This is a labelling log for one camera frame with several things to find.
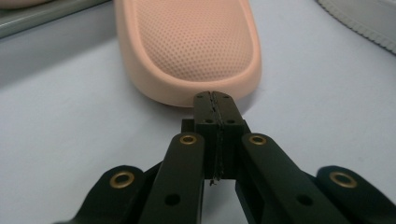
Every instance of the gray surface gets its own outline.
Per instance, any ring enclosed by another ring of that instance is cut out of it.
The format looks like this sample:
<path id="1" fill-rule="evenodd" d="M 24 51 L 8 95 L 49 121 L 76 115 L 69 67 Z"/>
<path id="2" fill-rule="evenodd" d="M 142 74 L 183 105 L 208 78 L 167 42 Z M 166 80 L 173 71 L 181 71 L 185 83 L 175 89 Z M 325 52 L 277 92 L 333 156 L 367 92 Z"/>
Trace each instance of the gray surface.
<path id="1" fill-rule="evenodd" d="M 108 0 L 56 0 L 35 7 L 0 10 L 0 38 L 30 29 L 45 22 L 97 6 Z"/>
<path id="2" fill-rule="evenodd" d="M 345 166 L 396 202 L 396 57 L 315 1 L 251 6 L 263 78 L 238 102 L 251 130 L 311 175 Z M 105 171 L 162 160 L 186 118 L 129 81 L 111 4 L 0 39 L 0 223 L 71 218 Z M 205 186 L 203 223 L 247 223 L 232 182 Z"/>

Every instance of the white table surface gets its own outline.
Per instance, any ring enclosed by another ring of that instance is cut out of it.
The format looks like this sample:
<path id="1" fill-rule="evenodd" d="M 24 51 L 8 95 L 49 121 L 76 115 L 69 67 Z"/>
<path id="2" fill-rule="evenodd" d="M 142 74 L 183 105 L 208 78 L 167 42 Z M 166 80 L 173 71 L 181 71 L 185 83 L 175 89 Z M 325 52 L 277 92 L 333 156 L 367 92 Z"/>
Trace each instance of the white table surface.
<path id="1" fill-rule="evenodd" d="M 396 56 L 314 0 L 251 0 L 262 82 L 237 102 L 311 175 L 339 165 L 396 202 Z M 129 81 L 112 3 L 0 39 L 0 223 L 72 218 L 107 170 L 163 159 L 190 109 Z M 233 181 L 205 184 L 203 223 L 247 223 Z"/>

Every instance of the white background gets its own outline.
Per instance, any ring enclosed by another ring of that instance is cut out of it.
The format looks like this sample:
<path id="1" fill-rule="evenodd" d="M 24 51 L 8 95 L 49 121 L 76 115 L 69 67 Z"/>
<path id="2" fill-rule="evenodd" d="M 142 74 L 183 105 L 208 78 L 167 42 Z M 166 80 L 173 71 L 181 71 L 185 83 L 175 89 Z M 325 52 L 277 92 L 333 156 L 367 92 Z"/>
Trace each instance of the white background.
<path id="1" fill-rule="evenodd" d="M 311 175 L 349 168 L 396 202 L 396 57 L 314 0 L 252 0 L 262 82 L 238 101 L 253 132 Z M 190 109 L 129 81 L 112 3 L 0 39 L 0 223 L 72 218 L 105 171 L 163 159 Z M 205 185 L 203 223 L 247 223 L 232 181 Z"/>

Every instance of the shoe sole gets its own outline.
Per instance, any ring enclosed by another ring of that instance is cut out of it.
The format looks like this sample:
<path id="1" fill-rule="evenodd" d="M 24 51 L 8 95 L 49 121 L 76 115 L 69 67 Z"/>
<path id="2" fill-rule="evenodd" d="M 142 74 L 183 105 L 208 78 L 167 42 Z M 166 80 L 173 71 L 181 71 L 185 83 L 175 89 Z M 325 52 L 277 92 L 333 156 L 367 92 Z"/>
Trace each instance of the shoe sole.
<path id="1" fill-rule="evenodd" d="M 378 31 L 371 29 L 366 25 L 363 25 L 361 22 L 355 21 L 351 17 L 348 17 L 345 13 L 338 9 L 331 0 L 318 0 L 318 2 L 326 11 L 328 11 L 333 17 L 335 17 L 345 26 L 357 32 L 358 34 L 372 40 L 379 46 L 396 54 L 395 41 L 392 41 L 388 37 L 381 35 Z"/>

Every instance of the perforated texture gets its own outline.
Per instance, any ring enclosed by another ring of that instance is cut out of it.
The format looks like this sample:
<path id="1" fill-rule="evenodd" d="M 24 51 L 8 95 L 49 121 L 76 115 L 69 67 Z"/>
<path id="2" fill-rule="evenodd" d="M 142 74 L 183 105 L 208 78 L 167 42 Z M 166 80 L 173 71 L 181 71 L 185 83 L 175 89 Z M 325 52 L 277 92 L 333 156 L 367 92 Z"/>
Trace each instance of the perforated texture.
<path id="1" fill-rule="evenodd" d="M 144 49 L 166 74 L 223 80 L 243 72 L 253 49 L 237 0 L 133 0 Z"/>

